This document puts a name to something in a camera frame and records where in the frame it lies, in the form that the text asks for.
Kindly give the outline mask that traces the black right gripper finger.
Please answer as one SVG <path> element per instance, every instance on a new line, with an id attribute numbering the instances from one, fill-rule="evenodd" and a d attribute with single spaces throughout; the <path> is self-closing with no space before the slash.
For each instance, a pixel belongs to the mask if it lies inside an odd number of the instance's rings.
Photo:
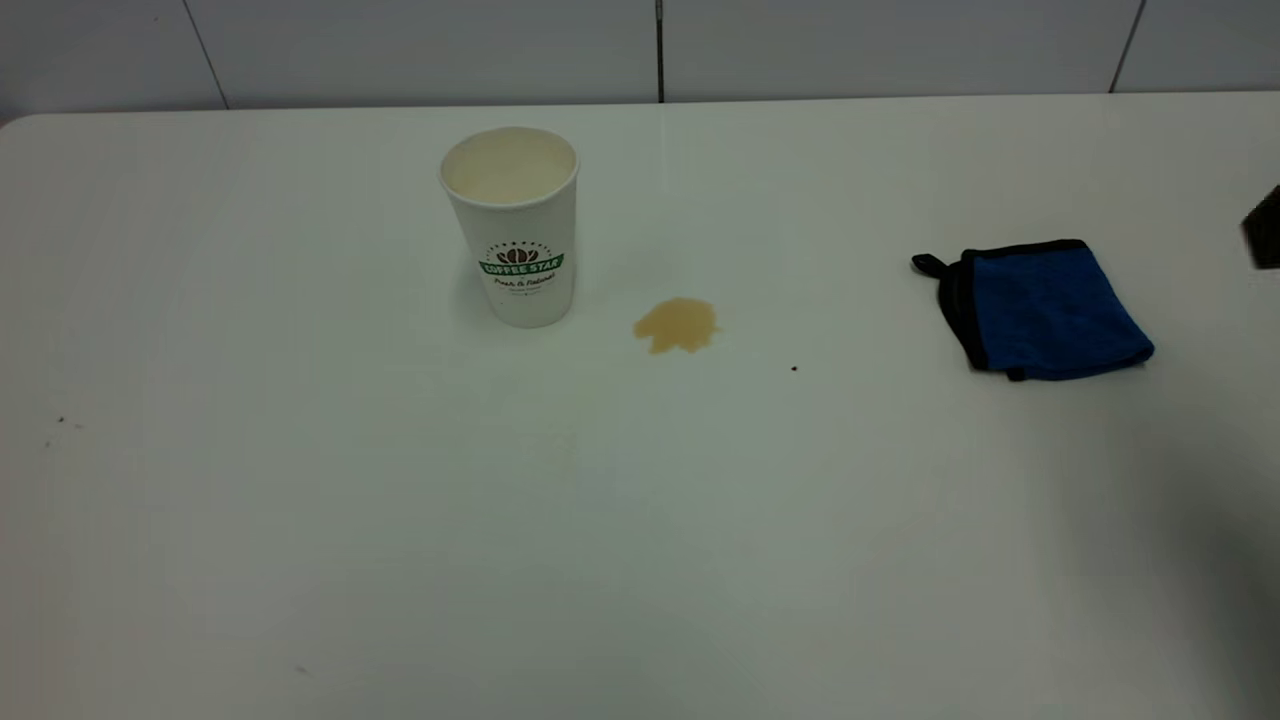
<path id="1" fill-rule="evenodd" d="M 1253 268 L 1280 266 L 1280 186 L 1276 184 L 1242 220 L 1242 237 Z"/>

